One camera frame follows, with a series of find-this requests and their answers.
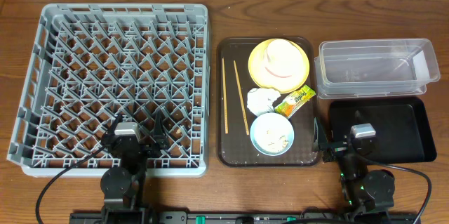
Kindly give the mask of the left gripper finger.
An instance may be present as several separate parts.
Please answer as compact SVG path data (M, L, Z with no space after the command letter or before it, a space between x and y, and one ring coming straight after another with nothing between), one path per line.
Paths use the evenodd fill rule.
M154 130L153 130L153 139L158 144L160 149L168 149L169 142L167 139L167 136L165 134L165 131L163 129L162 124L162 111L159 110L156 114L155 123L154 123Z
M122 122L122 118L123 116L121 114L117 115L116 118L112 121L110 127L107 129L107 131L105 132L105 137L112 137L115 135L115 129L117 127L117 125Z

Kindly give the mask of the light blue bowl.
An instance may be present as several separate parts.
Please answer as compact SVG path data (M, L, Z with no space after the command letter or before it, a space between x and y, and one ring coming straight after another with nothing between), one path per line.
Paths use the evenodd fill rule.
M277 113L258 116L250 127L250 140L260 153L275 157L285 154L293 145L294 128L290 121Z

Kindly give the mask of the white tissue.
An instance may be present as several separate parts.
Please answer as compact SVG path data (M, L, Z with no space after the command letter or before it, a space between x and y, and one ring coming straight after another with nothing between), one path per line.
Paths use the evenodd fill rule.
M247 108L256 116L274 112L273 103L281 94L272 88L252 88L247 94Z

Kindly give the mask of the wooden chopstick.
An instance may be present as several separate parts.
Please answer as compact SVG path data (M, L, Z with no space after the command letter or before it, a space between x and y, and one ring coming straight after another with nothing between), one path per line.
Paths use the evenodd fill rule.
M228 115L227 115L227 85L225 72L225 59L222 58L222 91L223 91L223 105L224 105L224 132L229 133Z
M245 126L246 135L249 136L250 135L250 131L249 131L249 128L248 128L248 121L247 121L247 116L246 116L246 107L244 105L243 94L242 94L242 90L241 90L241 83L240 83L240 79L239 79L239 72L238 72L238 68L237 68L235 60L233 60L233 64L234 64L234 73L235 73L235 77L236 77L236 85L237 85L237 88L238 88L239 100L240 100L240 104L241 104L243 123L244 123L244 126Z

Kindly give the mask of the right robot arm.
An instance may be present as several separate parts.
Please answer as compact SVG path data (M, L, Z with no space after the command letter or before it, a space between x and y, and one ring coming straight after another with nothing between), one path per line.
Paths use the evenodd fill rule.
M359 216L386 212L394 205L395 178L387 170L368 170L365 156L375 148L376 131L371 124L351 127L342 141L330 142L318 119L314 120L313 151L321 152L324 162L337 162L344 198L350 207L347 220Z

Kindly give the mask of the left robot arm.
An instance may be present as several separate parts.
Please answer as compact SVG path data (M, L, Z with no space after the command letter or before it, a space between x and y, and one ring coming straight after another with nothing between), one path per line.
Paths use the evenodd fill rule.
M138 124L123 122L119 115L101 138L108 153L121 160L101 178L104 206L97 223L158 223L158 214L142 203L147 176L147 160L168 148L161 113L156 114L152 133L153 143L141 143Z

